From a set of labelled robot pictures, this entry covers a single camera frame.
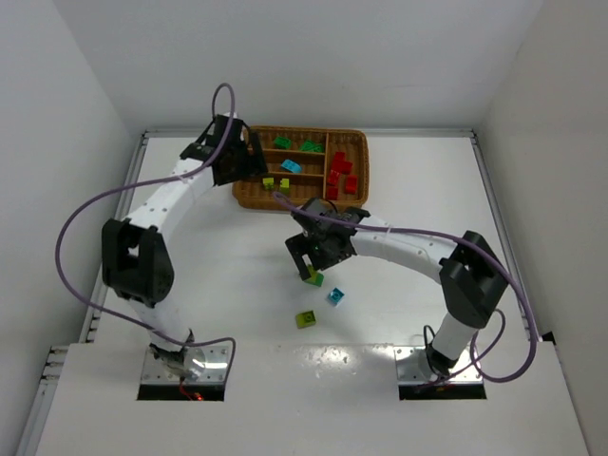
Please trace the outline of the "red rounded lego brick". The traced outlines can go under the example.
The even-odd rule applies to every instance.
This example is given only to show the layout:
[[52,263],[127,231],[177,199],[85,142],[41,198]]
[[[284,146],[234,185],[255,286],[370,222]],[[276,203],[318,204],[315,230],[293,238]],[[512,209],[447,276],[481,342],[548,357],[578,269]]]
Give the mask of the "red rounded lego brick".
[[339,190],[336,186],[328,186],[326,188],[325,198],[327,200],[338,200]]

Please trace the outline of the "dark green lego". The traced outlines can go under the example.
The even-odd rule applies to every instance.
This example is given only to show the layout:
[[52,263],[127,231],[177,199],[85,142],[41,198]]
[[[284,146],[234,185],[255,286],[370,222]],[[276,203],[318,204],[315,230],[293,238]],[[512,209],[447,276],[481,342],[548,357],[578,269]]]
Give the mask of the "dark green lego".
[[307,140],[299,146],[298,150],[302,152],[323,153],[324,145],[320,142]]

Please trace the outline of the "red base lego brick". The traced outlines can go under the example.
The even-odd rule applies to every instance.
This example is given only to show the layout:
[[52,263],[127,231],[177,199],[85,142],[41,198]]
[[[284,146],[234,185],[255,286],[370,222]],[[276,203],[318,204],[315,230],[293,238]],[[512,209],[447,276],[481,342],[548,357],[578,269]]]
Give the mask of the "red base lego brick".
[[341,172],[332,168],[327,175],[327,184],[329,186],[336,186],[340,181],[340,177]]

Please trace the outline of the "small red lego brick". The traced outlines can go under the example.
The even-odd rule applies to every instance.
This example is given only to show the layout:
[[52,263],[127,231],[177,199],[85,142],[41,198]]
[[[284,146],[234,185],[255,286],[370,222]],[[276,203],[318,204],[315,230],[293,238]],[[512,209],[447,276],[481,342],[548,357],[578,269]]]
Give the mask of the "small red lego brick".
[[353,163],[347,160],[346,153],[337,151],[334,153],[331,162],[331,170],[342,175],[349,175],[352,171]]

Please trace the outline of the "small lime lego brick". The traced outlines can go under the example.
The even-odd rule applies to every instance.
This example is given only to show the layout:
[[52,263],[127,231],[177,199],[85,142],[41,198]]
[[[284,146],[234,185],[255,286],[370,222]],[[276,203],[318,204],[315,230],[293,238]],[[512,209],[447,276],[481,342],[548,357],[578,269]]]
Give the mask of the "small lime lego brick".
[[273,178],[263,178],[262,185],[265,190],[272,191],[275,188],[275,180]]

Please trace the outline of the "cyan rounded lego brick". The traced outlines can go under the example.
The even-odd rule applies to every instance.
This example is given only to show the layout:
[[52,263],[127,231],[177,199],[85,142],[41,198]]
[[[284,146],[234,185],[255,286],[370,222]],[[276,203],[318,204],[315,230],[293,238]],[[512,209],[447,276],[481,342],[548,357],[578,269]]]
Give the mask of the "cyan rounded lego brick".
[[285,160],[280,167],[294,174],[299,174],[302,171],[301,166],[297,162],[291,160]]

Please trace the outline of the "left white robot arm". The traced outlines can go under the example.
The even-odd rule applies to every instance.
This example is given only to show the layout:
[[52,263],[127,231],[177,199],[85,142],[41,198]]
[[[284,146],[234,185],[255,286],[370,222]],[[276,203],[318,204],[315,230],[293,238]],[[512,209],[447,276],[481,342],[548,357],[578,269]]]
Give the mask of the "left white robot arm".
[[103,226],[103,282],[128,302],[148,330],[154,356],[173,371],[185,371],[193,358],[194,335],[170,296],[175,270],[167,242],[206,192],[267,171],[258,133],[237,116],[217,115],[180,153],[168,182]]

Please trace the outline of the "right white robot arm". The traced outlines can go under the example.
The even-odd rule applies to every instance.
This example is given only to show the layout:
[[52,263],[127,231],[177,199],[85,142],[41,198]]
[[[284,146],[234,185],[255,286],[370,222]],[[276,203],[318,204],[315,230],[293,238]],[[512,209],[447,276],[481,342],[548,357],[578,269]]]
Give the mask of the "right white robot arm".
[[422,354],[423,365],[438,377],[450,374],[507,287],[494,252],[475,232],[465,233],[465,245],[435,235],[400,233],[367,210],[349,207],[339,212],[319,198],[309,199],[291,215],[302,233],[285,244],[303,280],[311,275],[303,257],[315,270],[324,271],[360,256],[402,266],[441,287],[446,316]]

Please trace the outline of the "lime green stacked lego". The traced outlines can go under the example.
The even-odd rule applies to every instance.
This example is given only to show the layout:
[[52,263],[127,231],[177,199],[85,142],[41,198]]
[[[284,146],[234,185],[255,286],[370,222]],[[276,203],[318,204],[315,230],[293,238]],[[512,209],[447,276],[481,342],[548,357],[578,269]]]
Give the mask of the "lime green stacked lego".
[[324,275],[318,272],[312,265],[308,265],[307,268],[310,276],[304,282],[315,287],[321,287],[324,282]]

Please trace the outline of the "small cyan lego brick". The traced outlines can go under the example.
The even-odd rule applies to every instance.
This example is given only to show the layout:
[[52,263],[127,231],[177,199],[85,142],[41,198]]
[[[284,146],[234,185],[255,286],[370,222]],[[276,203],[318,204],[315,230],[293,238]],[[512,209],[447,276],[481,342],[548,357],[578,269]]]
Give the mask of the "small cyan lego brick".
[[333,288],[327,295],[328,302],[333,306],[337,307],[343,300],[345,294],[338,288]]

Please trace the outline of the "lime lego brick front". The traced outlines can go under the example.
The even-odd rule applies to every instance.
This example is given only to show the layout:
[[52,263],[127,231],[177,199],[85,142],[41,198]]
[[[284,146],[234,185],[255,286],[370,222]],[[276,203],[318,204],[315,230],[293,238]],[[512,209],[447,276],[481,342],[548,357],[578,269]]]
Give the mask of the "lime lego brick front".
[[314,311],[306,311],[298,313],[295,316],[295,324],[298,329],[310,328],[316,324]]

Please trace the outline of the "brown wicker divided tray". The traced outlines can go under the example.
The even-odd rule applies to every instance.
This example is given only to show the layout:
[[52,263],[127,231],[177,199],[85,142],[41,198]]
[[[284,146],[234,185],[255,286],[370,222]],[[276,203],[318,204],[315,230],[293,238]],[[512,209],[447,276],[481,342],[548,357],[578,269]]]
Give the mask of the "brown wicker divided tray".
[[[327,175],[331,170],[333,155],[337,151],[346,153],[347,160],[353,163],[350,175],[358,178],[356,195],[344,193],[344,183],[348,175],[342,175],[336,187],[339,190],[338,200],[330,200],[338,208],[360,207],[369,197],[370,187],[370,154],[366,135],[354,129],[329,129],[295,126],[260,125],[254,126],[260,138],[268,173],[262,177],[250,178],[233,184],[233,196],[244,208],[257,210],[279,210],[281,208],[273,193],[279,191],[281,179],[287,178],[291,183],[291,193],[287,196],[292,203],[302,205],[308,199],[320,197],[325,199]],[[290,150],[279,150],[273,147],[273,140],[284,136],[292,140]],[[324,145],[323,153],[299,151],[299,146],[310,140]],[[294,174],[280,167],[285,160],[297,162],[302,171]],[[275,188],[265,190],[263,178],[273,178]]]

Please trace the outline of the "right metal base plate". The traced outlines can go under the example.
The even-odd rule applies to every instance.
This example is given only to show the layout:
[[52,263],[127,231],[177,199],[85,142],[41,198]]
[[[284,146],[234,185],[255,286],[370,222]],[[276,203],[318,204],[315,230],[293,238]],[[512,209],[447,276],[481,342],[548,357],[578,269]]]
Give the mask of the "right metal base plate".
[[481,375],[471,366],[468,349],[461,353],[455,365],[446,372],[429,364],[424,346],[395,346],[393,353],[400,386],[468,386],[483,383]]

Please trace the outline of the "metal base plate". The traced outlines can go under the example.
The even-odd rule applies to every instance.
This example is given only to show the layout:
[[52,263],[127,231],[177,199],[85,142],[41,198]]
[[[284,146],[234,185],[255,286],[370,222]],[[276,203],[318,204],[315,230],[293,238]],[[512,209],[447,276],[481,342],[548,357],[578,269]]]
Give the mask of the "metal base plate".
[[393,353],[400,386],[468,386],[483,383],[481,375],[471,366],[468,349],[461,353],[455,365],[446,372],[429,364],[424,346],[395,346]]
[[183,360],[170,360],[152,348],[143,359],[141,384],[176,386],[181,379],[187,386],[217,386],[226,379],[231,349],[228,346],[206,346],[187,349]]

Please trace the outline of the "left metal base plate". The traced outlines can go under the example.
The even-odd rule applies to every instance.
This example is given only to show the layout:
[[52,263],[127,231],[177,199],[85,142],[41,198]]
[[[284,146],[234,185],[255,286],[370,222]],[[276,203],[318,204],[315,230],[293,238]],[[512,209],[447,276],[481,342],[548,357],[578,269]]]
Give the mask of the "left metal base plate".
[[143,359],[141,384],[176,386],[181,379],[187,386],[217,386],[226,379],[231,349],[228,346],[206,346],[187,349],[183,360],[170,360],[152,348]]

